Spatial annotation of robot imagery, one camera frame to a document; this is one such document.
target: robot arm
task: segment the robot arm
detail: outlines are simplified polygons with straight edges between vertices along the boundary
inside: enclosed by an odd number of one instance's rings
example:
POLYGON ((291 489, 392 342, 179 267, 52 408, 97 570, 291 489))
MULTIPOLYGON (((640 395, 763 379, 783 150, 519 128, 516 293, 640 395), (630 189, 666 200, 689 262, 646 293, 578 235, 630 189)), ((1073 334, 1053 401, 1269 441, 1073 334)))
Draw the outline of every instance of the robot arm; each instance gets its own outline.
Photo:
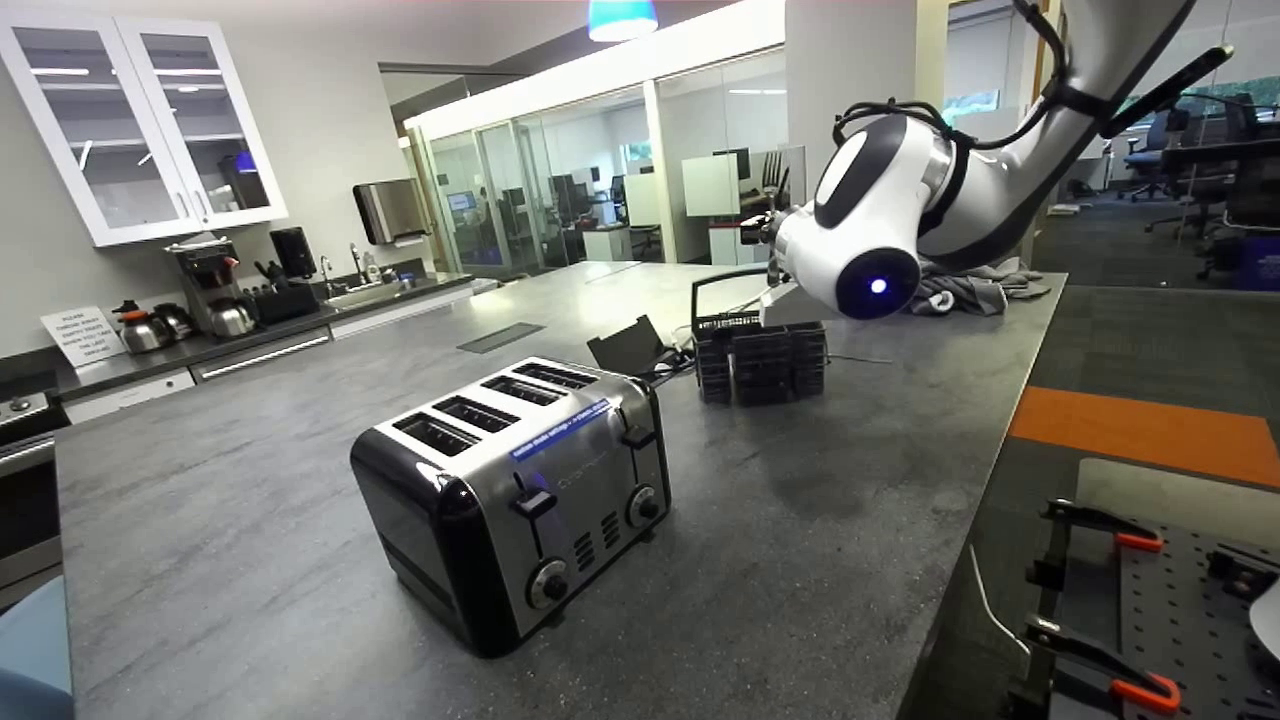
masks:
POLYGON ((776 232, 776 262, 793 284, 763 323, 796 319, 796 286, 806 294, 798 302, 876 319, 914 294, 923 258, 971 267, 1006 256, 1197 0, 1065 0, 1073 49, 1033 0, 1012 4, 1061 63, 1023 128, 980 144, 928 102, 857 102, 839 117, 839 148, 812 204, 776 232))

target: countertop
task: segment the countertop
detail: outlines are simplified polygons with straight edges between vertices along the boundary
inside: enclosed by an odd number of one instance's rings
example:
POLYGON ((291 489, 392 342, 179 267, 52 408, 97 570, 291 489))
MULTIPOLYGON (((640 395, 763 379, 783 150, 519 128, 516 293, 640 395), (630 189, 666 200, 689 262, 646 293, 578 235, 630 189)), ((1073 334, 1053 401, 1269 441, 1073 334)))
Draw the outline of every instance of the countertop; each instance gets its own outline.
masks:
POLYGON ((1006 315, 832 319, 820 401, 665 382, 673 514, 508 655, 460 646, 374 543, 348 467, 369 423, 519 355, 593 367, 583 340, 640 312, 684 340, 706 272, 574 262, 71 426, 80 720, 897 716, 1061 275, 1006 315), (516 319, 545 332, 457 349, 516 319))
POLYGON ((304 334, 304 332, 330 327, 330 323, 342 319, 342 315, 360 315, 360 312, 409 302, 409 298, 437 294, 437 293, 449 293, 449 286, 460 286, 460 284, 472 284, 472 275, 445 275, 445 279, 437 279, 437 284, 428 284, 428 286, 409 286, 409 293, 398 293, 398 294, 374 294, 374 298, 369 298, 369 302, 321 309, 321 312, 312 312, 312 315, 262 323, 262 327, 254 327, 254 332, 247 332, 247 334, 229 334, 229 340, 191 334, 191 340, 182 340, 182 342, 172 342, 172 349, 158 349, 158 353, 148 353, 148 355, 111 355, 103 367, 82 370, 82 377, 77 377, 71 363, 61 358, 61 367, 56 367, 56 395, 71 401, 71 395, 82 395, 82 390, 103 390, 103 389, 138 379, 138 377, 156 377, 156 370, 172 370, 172 367, 187 367, 187 363, 223 358, 223 355, 235 355, 235 353, 252 353, 252 349, 262 349, 262 342, 281 342, 281 340, 287 340, 287 334, 304 334))

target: floor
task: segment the floor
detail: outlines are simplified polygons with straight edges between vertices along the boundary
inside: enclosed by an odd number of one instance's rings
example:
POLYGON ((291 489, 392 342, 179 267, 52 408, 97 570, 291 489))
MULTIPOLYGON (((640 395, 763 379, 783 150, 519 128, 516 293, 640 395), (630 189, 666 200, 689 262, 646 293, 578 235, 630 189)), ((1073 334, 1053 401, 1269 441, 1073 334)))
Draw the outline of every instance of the floor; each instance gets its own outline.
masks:
MULTIPOLYGON (((1100 204, 1074 219, 1047 219, 1035 242, 1035 267, 1073 272, 1073 284, 1033 370, 1033 390, 1042 389, 1100 402, 1138 401, 1138 410, 1212 415, 1277 441, 1280 294, 1204 286, 1197 279, 1199 258, 1193 256, 1193 241, 1142 232, 1155 215, 1168 215, 1168 209, 1172 204, 1100 204)), ((990 608, 1012 627, 1020 627, 1035 602, 1023 570, 1047 543, 1039 506, 1053 496, 1074 492, 1078 459, 1092 450, 1083 442, 1061 446, 1020 436, 1006 436, 999 450, 971 548, 985 563, 990 608)), ((898 716, 999 716, 1006 678, 1020 668, 1023 655, 980 610, 976 578, 963 563, 952 570, 937 646, 920 664, 898 716)))

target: toaster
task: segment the toaster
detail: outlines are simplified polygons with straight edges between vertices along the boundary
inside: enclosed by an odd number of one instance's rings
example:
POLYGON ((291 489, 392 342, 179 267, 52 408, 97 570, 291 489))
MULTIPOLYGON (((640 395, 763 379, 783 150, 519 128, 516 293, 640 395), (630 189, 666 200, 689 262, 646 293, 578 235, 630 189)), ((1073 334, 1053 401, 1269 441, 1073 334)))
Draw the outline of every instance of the toaster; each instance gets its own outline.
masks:
POLYGON ((350 470, 398 585, 508 650, 673 506, 655 390, 519 358, 373 423, 350 470))

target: white cabinet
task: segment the white cabinet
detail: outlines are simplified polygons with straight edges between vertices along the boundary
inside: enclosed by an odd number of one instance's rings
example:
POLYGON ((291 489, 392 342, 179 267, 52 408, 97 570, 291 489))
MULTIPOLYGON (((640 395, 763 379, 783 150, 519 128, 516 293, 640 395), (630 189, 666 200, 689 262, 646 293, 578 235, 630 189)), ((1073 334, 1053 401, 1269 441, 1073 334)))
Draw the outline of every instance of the white cabinet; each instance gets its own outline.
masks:
POLYGON ((214 22, 2 10, 0 57, 101 246, 285 215, 214 22))

